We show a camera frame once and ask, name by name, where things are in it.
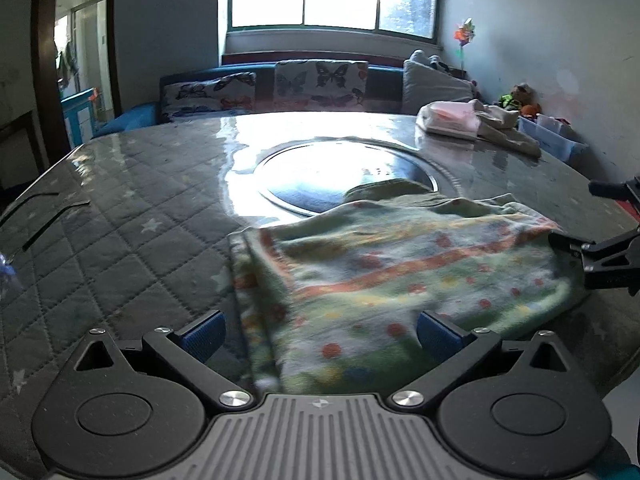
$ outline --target doorway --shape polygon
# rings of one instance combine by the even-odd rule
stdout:
[[[119,115],[113,0],[33,0],[33,79],[53,163]]]

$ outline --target beige cloth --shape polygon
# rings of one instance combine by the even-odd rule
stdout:
[[[469,101],[480,119],[478,137],[498,146],[516,150],[526,155],[540,158],[542,152],[538,142],[516,130],[520,113],[507,111],[499,106],[483,105],[478,99]]]

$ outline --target blue armrest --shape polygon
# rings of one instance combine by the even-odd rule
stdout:
[[[101,137],[118,132],[128,132],[158,124],[158,103],[144,103],[127,110],[120,117],[109,121],[101,127],[94,137]]]

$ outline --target round table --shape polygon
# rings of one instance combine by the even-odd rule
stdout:
[[[247,368],[226,235],[301,218],[269,200],[254,169],[280,150],[316,140],[399,148],[434,169],[440,190],[473,199],[511,193],[577,237],[603,240],[636,226],[546,153],[535,161],[482,140],[428,136],[411,116],[255,114],[94,139],[50,168],[23,198],[58,196],[30,200],[0,229],[0,249],[12,254],[63,205],[90,200],[15,257],[23,290],[0,301],[0,460],[32,478],[43,474],[30,438],[31,413],[93,326],[136,339],[219,308],[229,336],[217,369],[232,377]],[[640,309],[626,290],[596,291],[546,328],[559,333],[603,394],[636,365]]]

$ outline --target couch backrest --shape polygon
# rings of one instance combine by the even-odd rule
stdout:
[[[165,85],[182,81],[206,81],[237,72],[255,72],[255,100],[258,108],[259,104],[273,101],[275,66],[275,63],[244,63],[164,76],[160,79],[160,98],[162,99],[162,88]],[[365,99],[371,104],[369,111],[397,112],[402,102],[402,69],[369,65]]]

